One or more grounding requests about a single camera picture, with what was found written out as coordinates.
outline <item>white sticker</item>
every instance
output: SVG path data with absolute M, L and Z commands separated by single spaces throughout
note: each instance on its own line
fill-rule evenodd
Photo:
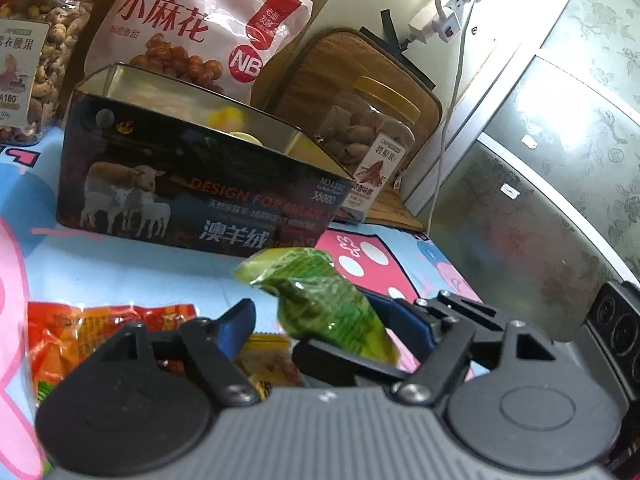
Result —
M 404 157 L 406 150 L 385 134 L 378 134 L 367 155 L 355 171 L 356 184 L 344 200 L 343 208 L 359 213 L 364 220 L 367 211 Z
M 526 134 L 524 137 L 522 137 L 522 143 L 532 150 L 535 150 L 538 147 L 537 140 L 531 137 L 529 134 Z
M 506 182 L 502 184 L 500 191 L 503 192 L 509 198 L 517 198 L 520 192 L 517 189 L 513 189 L 513 187 L 509 186 Z
M 0 126 L 27 125 L 31 88 L 49 23 L 0 20 Z

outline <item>table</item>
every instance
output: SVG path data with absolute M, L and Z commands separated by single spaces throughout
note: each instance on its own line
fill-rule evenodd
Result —
M 24 358 L 28 299 L 74 306 L 193 303 L 218 317 L 254 300 L 256 330 L 276 332 L 276 299 L 232 278 L 239 259 L 124 240 L 57 224 L 63 133 L 32 148 L 0 145 L 0 480 L 40 477 L 29 370 Z M 332 224 L 318 248 L 357 285 L 413 301 L 446 289 L 478 299 L 436 246 L 420 235 L 364 224 Z

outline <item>red label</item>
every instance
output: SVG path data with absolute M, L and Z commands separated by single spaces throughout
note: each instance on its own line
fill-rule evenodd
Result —
M 236 81 L 250 83 L 262 69 L 262 58 L 250 45 L 238 45 L 229 55 L 229 73 Z
M 258 50 L 267 50 L 276 30 L 302 2 L 300 0 L 267 0 L 246 24 L 246 34 Z

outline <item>green snack package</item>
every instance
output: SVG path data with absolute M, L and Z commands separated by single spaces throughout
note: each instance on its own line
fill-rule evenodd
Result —
M 396 365 L 398 350 L 369 300 L 338 274 L 328 253 L 267 249 L 245 260 L 235 277 L 278 298 L 278 322 L 291 337 L 317 334 L 343 350 Z

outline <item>gray ribbed surface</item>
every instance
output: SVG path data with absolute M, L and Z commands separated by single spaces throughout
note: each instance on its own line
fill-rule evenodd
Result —
M 424 408 L 380 388 L 276 389 L 226 410 L 188 456 L 131 480 L 523 480 L 464 453 Z M 546 480 L 606 480 L 595 466 Z M 55 470 L 47 480 L 87 480 Z

